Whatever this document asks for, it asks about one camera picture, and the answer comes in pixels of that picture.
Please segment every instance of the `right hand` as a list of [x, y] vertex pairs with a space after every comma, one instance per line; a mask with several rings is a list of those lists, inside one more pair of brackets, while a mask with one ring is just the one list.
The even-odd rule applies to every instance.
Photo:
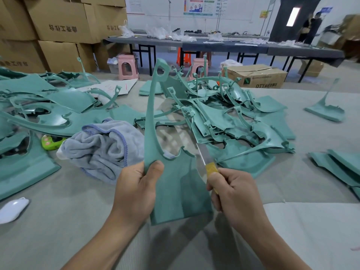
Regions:
[[207, 179], [207, 190], [214, 188], [211, 200], [217, 211], [223, 211], [230, 225], [241, 235], [263, 231], [270, 222], [266, 216], [256, 183], [244, 171], [219, 168]]

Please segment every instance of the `orange stool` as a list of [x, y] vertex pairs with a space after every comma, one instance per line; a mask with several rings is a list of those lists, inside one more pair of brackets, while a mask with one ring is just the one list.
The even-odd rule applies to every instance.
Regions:
[[[123, 81], [139, 78], [134, 55], [119, 55], [117, 60], [119, 64], [119, 80]], [[131, 71], [126, 69], [125, 63], [130, 64]]]
[[[180, 66], [180, 48], [178, 48], [178, 58], [176, 60], [176, 63], [178, 64], [178, 66]], [[191, 54], [185, 54], [184, 56], [184, 64], [188, 63], [189, 66], [191, 66]]]
[[[204, 58], [194, 58], [193, 67], [191, 68], [191, 72], [190, 72], [190, 75], [189, 75], [189, 80], [190, 81], [195, 79], [193, 77], [193, 73], [196, 73], [196, 69], [199, 68], [199, 67], [204, 67], [204, 61], [205, 61]], [[206, 70], [206, 74], [207, 74], [208, 73], [208, 65], [207, 65], [207, 63], [206, 63], [205, 70]]]

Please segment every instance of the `dark door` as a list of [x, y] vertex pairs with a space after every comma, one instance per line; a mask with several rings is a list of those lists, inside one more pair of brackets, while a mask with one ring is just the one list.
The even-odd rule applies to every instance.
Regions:
[[269, 41], [297, 40], [299, 31], [321, 0], [281, 0]]

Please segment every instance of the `gray towel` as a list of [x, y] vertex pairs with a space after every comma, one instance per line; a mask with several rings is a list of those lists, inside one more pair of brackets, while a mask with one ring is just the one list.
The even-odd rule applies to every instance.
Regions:
[[81, 129], [62, 143], [61, 150], [92, 177], [115, 184], [122, 168], [144, 160], [144, 136], [126, 121], [107, 118]]

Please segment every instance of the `person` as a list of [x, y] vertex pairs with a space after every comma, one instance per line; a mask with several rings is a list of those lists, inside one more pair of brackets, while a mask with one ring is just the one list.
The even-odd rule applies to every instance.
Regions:
[[[155, 161], [144, 173], [144, 163], [123, 168], [117, 180], [112, 210], [99, 232], [62, 270], [111, 269], [155, 204], [155, 186], [164, 165]], [[214, 208], [251, 246], [266, 269], [311, 270], [286, 244], [266, 216], [256, 183], [247, 172], [219, 168], [208, 177]]]
[[299, 36], [299, 39], [297, 40], [298, 42], [304, 42], [304, 40], [308, 36], [308, 33], [310, 31], [310, 23], [311, 23], [313, 16], [314, 15], [311, 13], [309, 15], [309, 17], [306, 19], [306, 21], [304, 22], [304, 24], [302, 25], [302, 28], [300, 30], [300, 36]]
[[311, 19], [310, 30], [304, 40], [305, 44], [311, 45], [322, 22], [321, 12], [316, 13], [315, 17]]

